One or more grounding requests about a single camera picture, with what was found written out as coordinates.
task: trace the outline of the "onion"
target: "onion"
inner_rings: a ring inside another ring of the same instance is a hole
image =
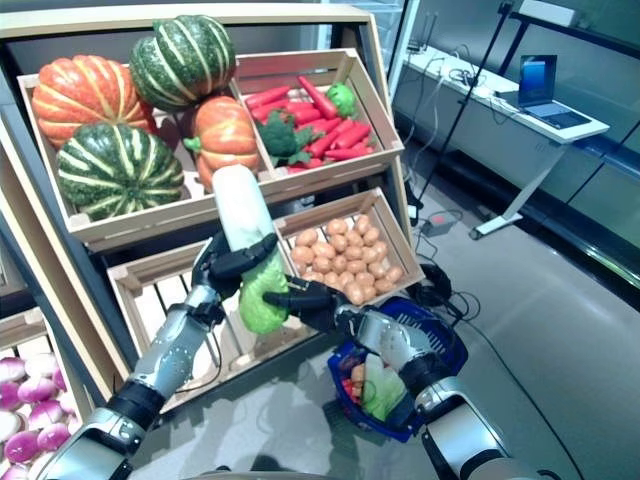
[[[0,384],[0,409],[15,410],[22,401],[18,398],[18,386],[15,382],[7,382]]]
[[[24,370],[30,377],[50,377],[58,370],[58,362],[53,353],[39,353],[27,359]]]
[[[24,417],[13,412],[0,411],[0,443],[9,440],[25,426]]]
[[[21,358],[4,357],[0,360],[0,383],[20,380],[24,372],[24,360]]]
[[[42,402],[55,393],[56,386],[44,377],[30,378],[18,387],[18,398],[25,403]]]
[[[29,469],[24,465],[11,465],[0,480],[28,480]]]
[[[38,448],[54,452],[67,441],[71,434],[64,423],[54,423],[42,429],[38,434]]]
[[[39,430],[57,423],[62,419],[64,412],[57,400],[45,400],[33,407],[29,415],[29,430]]]
[[[29,461],[39,452],[36,432],[16,433],[4,446],[4,456],[13,463]]]
[[[55,386],[60,390],[62,390],[63,392],[67,391],[67,385],[64,383],[64,377],[62,376],[62,371],[59,368],[56,369],[55,372],[53,372],[51,380],[53,380]]]

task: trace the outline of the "blue basket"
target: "blue basket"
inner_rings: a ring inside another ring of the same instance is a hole
[[[469,353],[460,337],[428,310],[415,305],[405,298],[392,297],[380,307],[380,311],[400,323],[417,327],[424,331],[432,348],[440,355],[442,361],[447,364],[454,375],[460,371],[467,361]],[[327,361],[333,382],[336,385],[338,398],[342,403],[346,416],[353,423],[363,429],[375,430],[404,443],[422,425],[418,415],[412,413],[402,426],[392,428],[363,412],[358,405],[353,403],[342,386],[342,380],[351,377],[351,369],[355,365],[364,362],[367,353],[368,350],[365,348],[348,341],[338,347]]]

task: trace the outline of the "green striped pumpkin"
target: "green striped pumpkin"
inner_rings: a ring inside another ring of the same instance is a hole
[[[155,135],[127,125],[78,128],[58,151],[60,189],[91,220],[180,198],[182,166]]]
[[[236,56],[226,30],[206,15],[155,21],[155,37],[135,44],[129,69],[138,93],[167,112],[197,103],[226,87]]]

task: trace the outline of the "orange pumpkin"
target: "orange pumpkin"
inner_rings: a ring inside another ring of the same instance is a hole
[[[39,77],[32,105],[56,148],[91,123],[125,123],[153,133],[151,109],[140,101],[129,69],[118,62],[95,55],[58,58],[42,67]]]
[[[231,97],[213,97],[198,108],[194,138],[187,148],[198,153],[196,167],[200,181],[211,191],[211,175],[228,165],[258,168],[258,147],[249,114]]]

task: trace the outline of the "pumpkin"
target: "pumpkin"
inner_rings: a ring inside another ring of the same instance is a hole
[[[153,22],[154,37],[135,44],[133,81],[142,97],[168,112],[183,110],[233,77],[236,57],[226,30],[206,15]]]
[[[187,148],[198,153],[196,167],[200,181],[211,191],[211,175],[228,165],[258,168],[258,147],[249,114],[231,97],[214,97],[198,108],[194,118],[194,138],[186,138]]]
[[[182,166],[162,140],[126,125],[78,128],[57,154],[60,189],[91,220],[180,198]]]
[[[136,93],[129,70],[95,55],[58,58],[40,69],[31,100],[42,133],[56,147],[81,125],[126,123],[153,131],[151,109]]]

